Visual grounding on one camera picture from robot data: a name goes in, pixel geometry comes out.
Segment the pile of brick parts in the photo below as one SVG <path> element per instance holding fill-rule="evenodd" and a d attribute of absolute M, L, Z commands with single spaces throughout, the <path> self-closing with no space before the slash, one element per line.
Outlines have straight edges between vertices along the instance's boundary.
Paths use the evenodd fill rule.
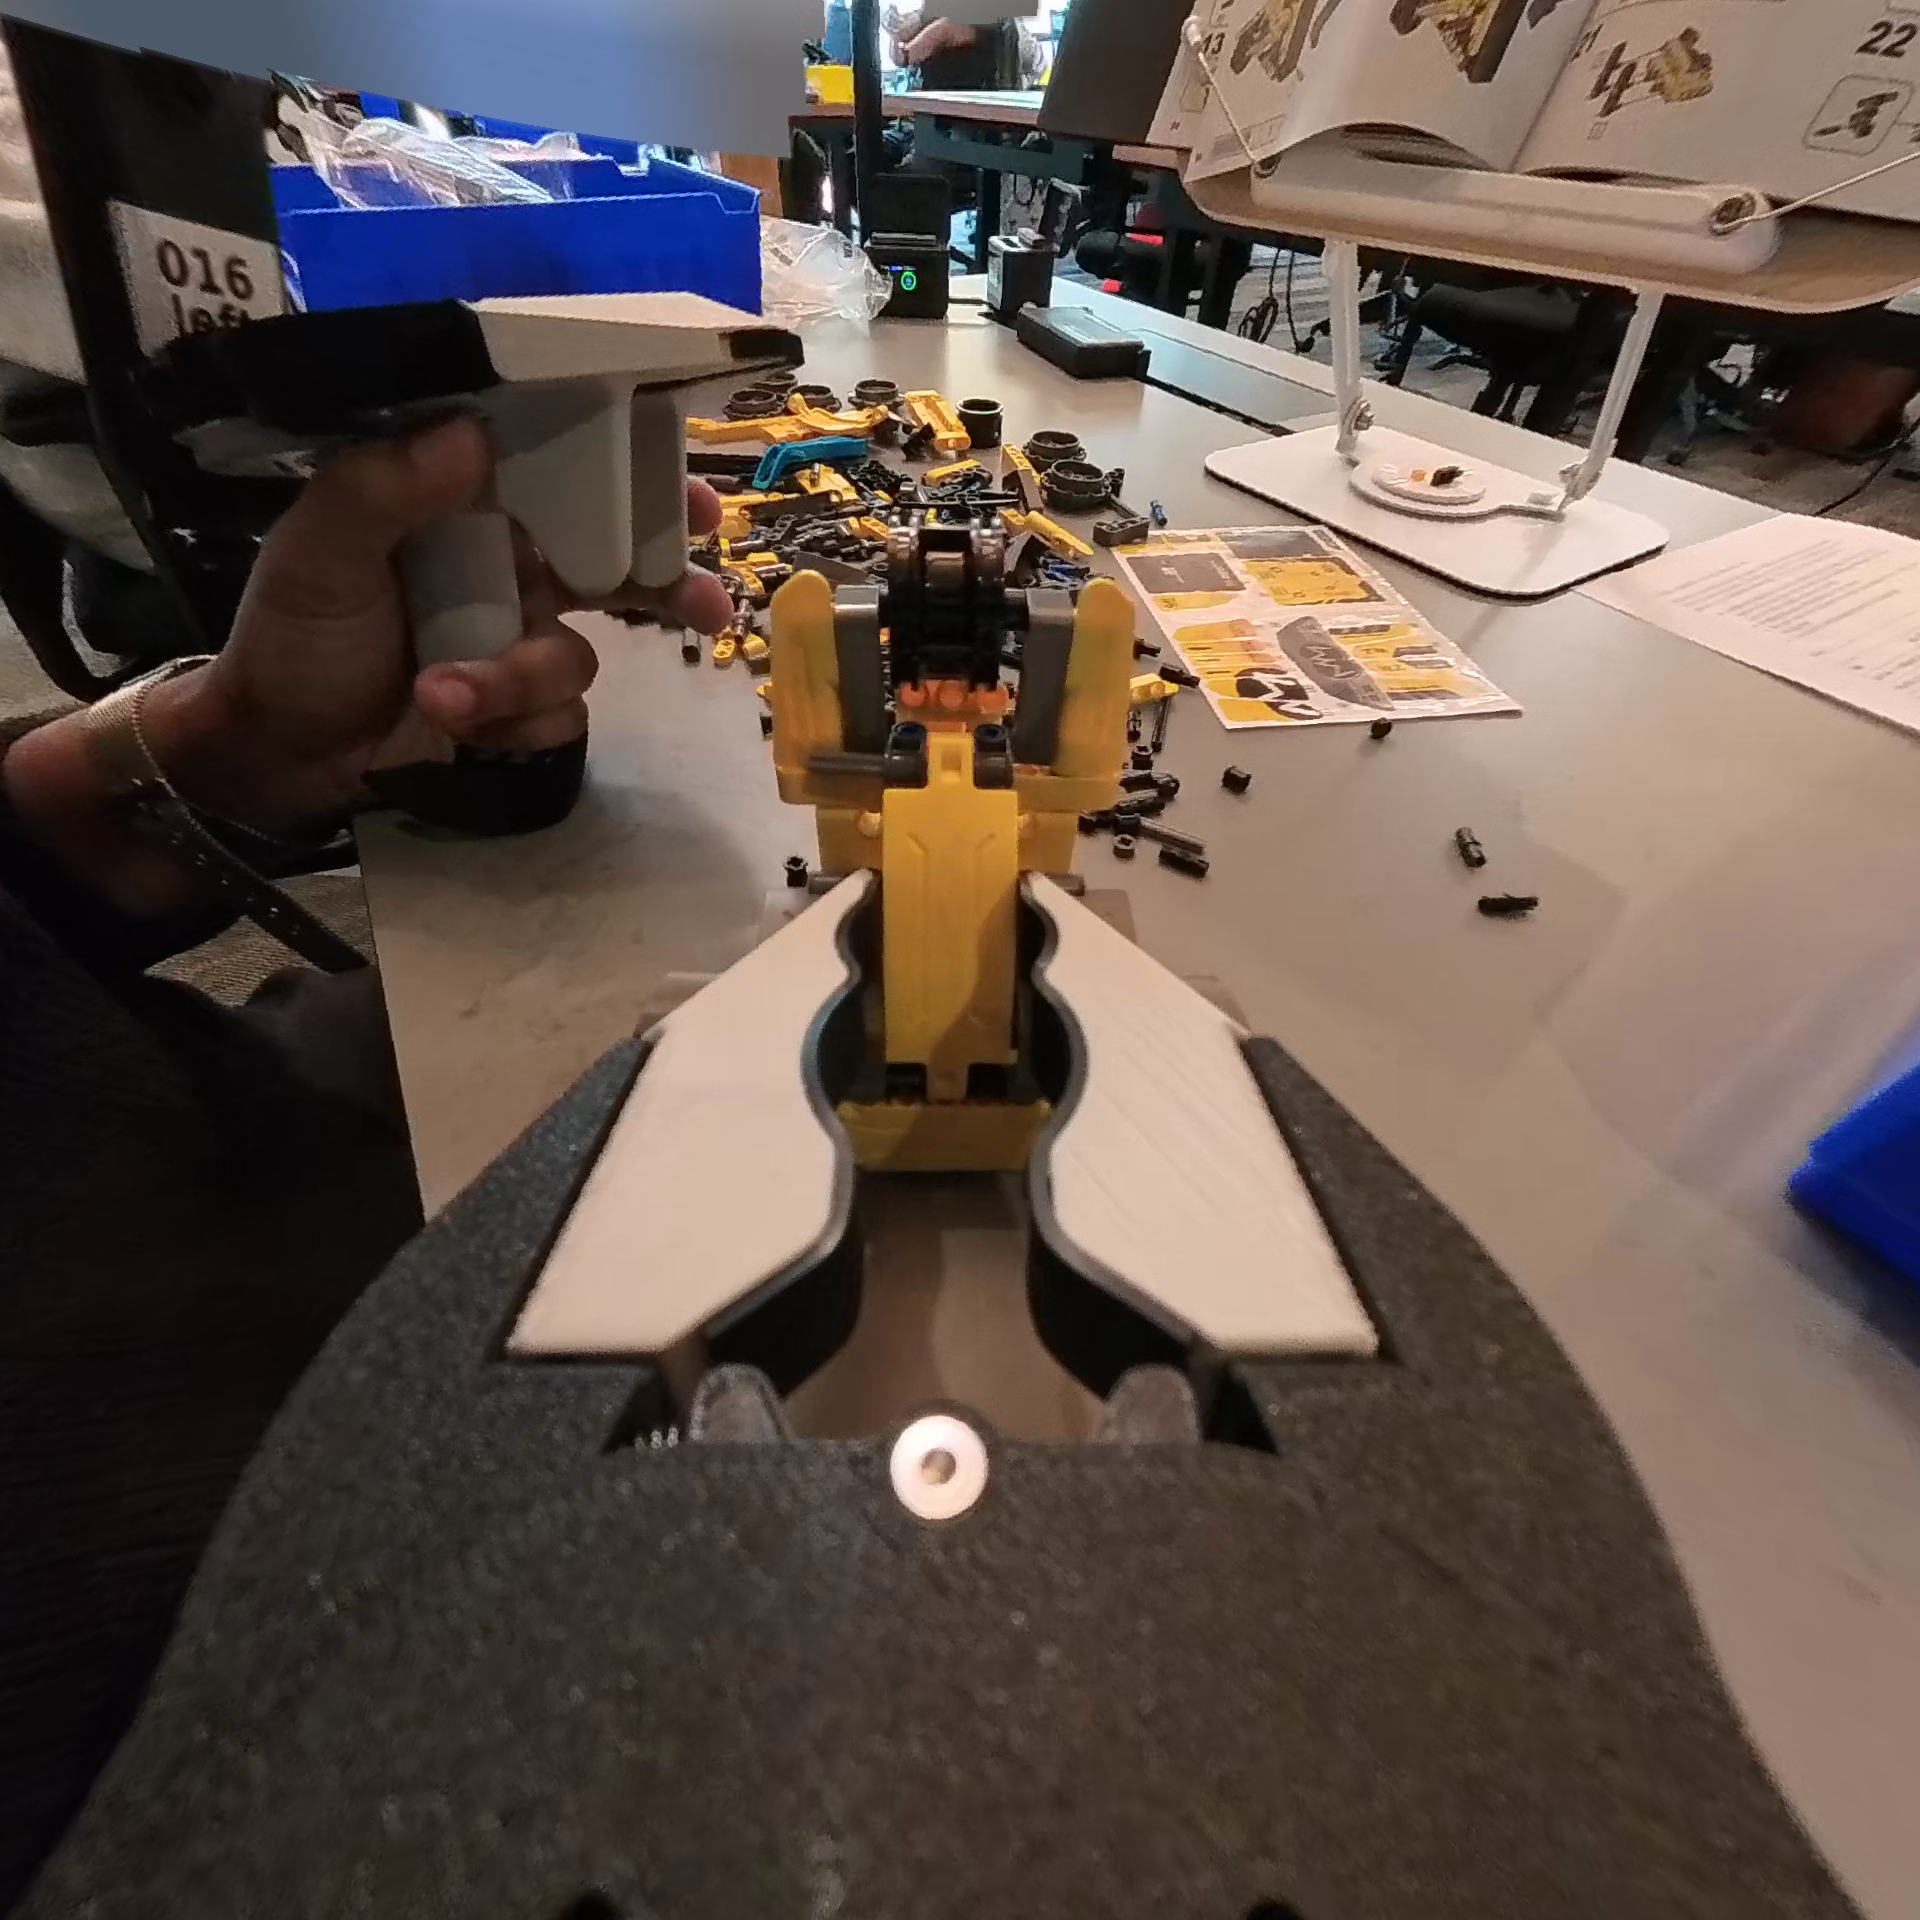
<path fill-rule="evenodd" d="M 992 400 L 866 379 L 833 403 L 766 376 L 686 421 L 688 464 L 722 499 L 690 556 L 734 603 L 712 661 L 762 675 L 779 797 L 817 822 L 790 884 L 878 870 L 886 797 L 930 789 L 948 739 L 971 789 L 1017 805 L 1026 870 L 1063 874 L 1078 834 L 1113 833 L 1121 857 L 1144 840 L 1206 874 L 1206 843 L 1158 825 L 1187 676 L 1095 572 L 1154 530 L 1121 515 L 1122 470 L 1060 430 L 1002 445 Z"/>

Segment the clear plastic bag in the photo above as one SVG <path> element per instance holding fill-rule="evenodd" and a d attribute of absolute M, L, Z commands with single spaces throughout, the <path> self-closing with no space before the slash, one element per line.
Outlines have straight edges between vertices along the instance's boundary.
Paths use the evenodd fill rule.
<path fill-rule="evenodd" d="M 391 116 L 312 150 L 320 181 L 350 208 L 539 208 L 582 200 L 586 169 L 601 163 L 571 132 L 444 136 Z"/>
<path fill-rule="evenodd" d="M 769 325 L 866 328 L 890 300 L 890 274 L 831 224 L 760 217 L 760 310 Z"/>

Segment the yellow brick vehicle model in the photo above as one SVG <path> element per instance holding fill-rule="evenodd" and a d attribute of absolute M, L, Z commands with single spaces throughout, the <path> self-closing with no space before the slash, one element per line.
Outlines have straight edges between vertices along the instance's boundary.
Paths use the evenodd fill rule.
<path fill-rule="evenodd" d="M 847 1164 L 1038 1164 L 1046 1193 L 1259 1165 L 1242 1025 L 1066 889 L 1121 797 L 1128 593 L 1020 585 L 999 521 L 910 520 L 876 582 L 785 582 L 769 642 L 777 794 L 827 893 L 650 1030 L 609 1145 L 684 1196 L 730 1131 L 771 1134 L 798 1190 Z"/>

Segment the yellow black sticker sheet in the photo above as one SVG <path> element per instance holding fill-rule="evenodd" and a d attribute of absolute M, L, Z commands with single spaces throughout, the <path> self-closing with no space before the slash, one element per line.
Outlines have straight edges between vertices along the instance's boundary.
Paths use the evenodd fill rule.
<path fill-rule="evenodd" d="M 1322 525 L 1154 530 L 1116 552 L 1183 670 L 1230 732 L 1518 715 L 1520 701 Z"/>

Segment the instruction booklet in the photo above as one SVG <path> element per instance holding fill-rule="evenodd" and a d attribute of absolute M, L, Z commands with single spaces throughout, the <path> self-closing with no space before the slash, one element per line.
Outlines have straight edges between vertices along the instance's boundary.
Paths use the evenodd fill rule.
<path fill-rule="evenodd" d="M 1192 176 L 1339 136 L 1918 217 L 1916 3 L 1218 3 L 1190 20 L 1147 141 Z"/>

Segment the white book stand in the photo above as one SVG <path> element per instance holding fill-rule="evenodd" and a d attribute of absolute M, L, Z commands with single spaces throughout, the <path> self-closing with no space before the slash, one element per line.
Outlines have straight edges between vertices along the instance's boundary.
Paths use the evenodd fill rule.
<path fill-rule="evenodd" d="M 1734 182 L 1598 182 L 1386 160 L 1337 136 L 1184 179 L 1214 222 L 1323 242 L 1332 424 L 1208 459 L 1223 485 L 1500 601 L 1643 562 L 1666 530 L 1593 502 L 1668 297 L 1827 316 L 1916 286 L 1916 224 L 1764 203 Z M 1361 376 L 1361 251 L 1538 273 L 1633 296 L 1588 449 L 1547 477 L 1386 426 Z"/>

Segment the printed paper sheet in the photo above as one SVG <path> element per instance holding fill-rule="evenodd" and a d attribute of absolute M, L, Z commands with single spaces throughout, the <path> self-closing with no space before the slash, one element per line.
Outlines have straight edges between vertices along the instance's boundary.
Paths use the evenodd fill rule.
<path fill-rule="evenodd" d="M 1663 634 L 1918 733 L 1918 542 L 1777 515 L 1582 585 Z"/>

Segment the person's left hand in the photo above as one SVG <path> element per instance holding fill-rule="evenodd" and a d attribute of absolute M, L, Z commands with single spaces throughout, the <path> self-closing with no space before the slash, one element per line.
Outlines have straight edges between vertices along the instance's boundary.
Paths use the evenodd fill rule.
<path fill-rule="evenodd" d="M 139 732 L 190 802 L 286 833 L 340 813 L 404 730 L 490 753 L 547 753 L 587 730 L 596 657 L 562 590 L 518 533 L 519 637 L 490 661 L 419 668 L 400 552 L 482 505 L 487 430 L 454 417 L 334 453 L 280 517 L 226 646 L 142 697 Z"/>

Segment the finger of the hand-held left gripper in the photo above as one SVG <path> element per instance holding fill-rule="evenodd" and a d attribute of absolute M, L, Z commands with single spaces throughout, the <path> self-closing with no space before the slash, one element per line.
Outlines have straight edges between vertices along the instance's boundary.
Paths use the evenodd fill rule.
<path fill-rule="evenodd" d="M 747 373 L 769 368 L 798 368 L 806 360 L 806 346 L 795 332 L 769 325 L 752 313 L 699 296 L 498 297 L 479 301 L 473 313 L 482 328 L 497 385 L 500 381 L 495 360 L 497 350 L 508 355 L 508 368 L 518 368 L 528 350 L 554 346 L 570 350 L 612 338 L 727 338 L 734 350 L 734 365 L 720 378 L 746 378 Z M 491 390 L 495 387 L 481 393 L 487 418 Z"/>
<path fill-rule="evenodd" d="M 730 338 L 612 338 L 495 352 L 497 505 L 571 594 L 666 593 L 688 565 L 686 387 Z"/>

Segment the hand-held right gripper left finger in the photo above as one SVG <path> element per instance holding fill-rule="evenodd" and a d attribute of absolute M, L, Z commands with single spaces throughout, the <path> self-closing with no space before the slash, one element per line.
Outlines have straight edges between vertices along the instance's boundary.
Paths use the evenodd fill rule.
<path fill-rule="evenodd" d="M 508 1333 L 518 1361 L 640 1361 L 686 1410 L 724 1338 L 849 1235 L 855 1165 L 823 1078 L 857 1001 L 840 880 L 640 1035 L 640 1067 Z"/>

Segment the person's left forearm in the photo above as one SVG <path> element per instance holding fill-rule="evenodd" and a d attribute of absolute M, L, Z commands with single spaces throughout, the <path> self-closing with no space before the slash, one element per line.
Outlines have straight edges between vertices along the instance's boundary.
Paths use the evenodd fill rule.
<path fill-rule="evenodd" d="M 146 970 L 239 918 L 207 825 L 242 822 L 246 747 L 218 664 L 124 688 L 6 750 L 6 884 L 83 954 Z"/>

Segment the blue plastic bin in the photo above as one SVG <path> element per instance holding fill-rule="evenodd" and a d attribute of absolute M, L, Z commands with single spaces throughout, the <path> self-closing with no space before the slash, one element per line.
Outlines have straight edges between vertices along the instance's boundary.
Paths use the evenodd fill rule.
<path fill-rule="evenodd" d="M 479 120 L 468 138 L 536 141 L 550 128 Z M 539 208 L 350 208 L 314 164 L 272 169 L 292 301 L 348 306 L 491 297 L 688 293 L 762 310 L 754 187 L 612 136 L 576 136 L 603 163 L 586 195 Z"/>
<path fill-rule="evenodd" d="M 1918 1285 L 1918 1062 L 1862 1094 L 1812 1138 L 1787 1197 Z"/>

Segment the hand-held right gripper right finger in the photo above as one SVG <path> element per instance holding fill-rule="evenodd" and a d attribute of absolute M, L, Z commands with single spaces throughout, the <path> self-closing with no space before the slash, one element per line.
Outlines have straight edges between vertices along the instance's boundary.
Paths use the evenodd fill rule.
<path fill-rule="evenodd" d="M 1051 877 L 1025 880 L 1049 1115 L 1025 1173 L 1042 1346 L 1107 1400 L 1214 1402 L 1270 1363 L 1375 1363 L 1378 1323 L 1259 1069 L 1273 1046 Z"/>

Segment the black power adapter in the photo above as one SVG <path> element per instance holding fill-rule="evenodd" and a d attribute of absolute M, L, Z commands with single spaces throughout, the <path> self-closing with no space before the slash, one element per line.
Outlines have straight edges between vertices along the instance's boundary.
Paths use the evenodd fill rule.
<path fill-rule="evenodd" d="M 1075 379 L 1146 381 L 1150 371 L 1144 338 L 1080 304 L 1023 304 L 1016 313 L 1016 338 Z"/>

